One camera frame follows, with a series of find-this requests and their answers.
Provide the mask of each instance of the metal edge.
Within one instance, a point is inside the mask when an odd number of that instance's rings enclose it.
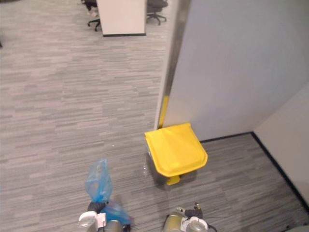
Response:
[[[169,96],[174,80],[175,70],[178,62],[178,56],[180,53],[181,45],[183,42],[183,33],[188,18],[191,0],[179,0],[177,14],[175,18],[175,25],[172,35],[171,49],[168,59],[168,70],[166,72],[166,78],[163,87],[163,97],[161,99],[161,105],[159,110],[159,118],[157,129],[163,127],[163,123],[166,116],[166,111],[169,103]]]

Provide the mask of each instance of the blue plastic bag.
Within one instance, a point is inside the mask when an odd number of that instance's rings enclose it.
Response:
[[[106,221],[117,220],[121,225],[130,225],[132,223],[132,218],[116,202],[109,201],[101,210],[101,213],[106,213]]]
[[[107,202],[112,194],[112,181],[107,159],[101,159],[90,166],[86,179],[86,192],[92,202]]]

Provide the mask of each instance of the yellow object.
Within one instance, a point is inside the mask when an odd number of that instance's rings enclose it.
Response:
[[[179,182],[179,176],[203,167],[207,153],[190,123],[146,132],[145,138],[156,170],[171,177],[167,184]]]
[[[169,97],[168,96],[164,96],[163,101],[162,101],[162,111],[160,113],[160,117],[159,117],[159,128],[163,127],[163,122],[165,119],[165,115],[166,115],[166,110],[168,109],[168,103],[169,103]]]
[[[167,185],[174,185],[177,184],[180,181],[180,177],[178,175],[169,177],[168,180],[166,181]]]

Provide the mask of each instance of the cable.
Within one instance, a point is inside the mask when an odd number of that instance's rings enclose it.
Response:
[[[223,219],[223,218],[229,218],[230,216],[228,217],[203,217],[203,219]]]
[[[216,229],[214,226],[208,224],[208,227],[211,228],[211,229],[213,229],[215,232],[218,232],[217,229]]]

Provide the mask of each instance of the white wall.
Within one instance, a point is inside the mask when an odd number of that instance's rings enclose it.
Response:
[[[145,33],[146,0],[97,0],[97,3],[104,35]]]
[[[309,203],[309,84],[254,132]]]
[[[309,80],[309,1],[193,0],[164,127],[252,131]]]

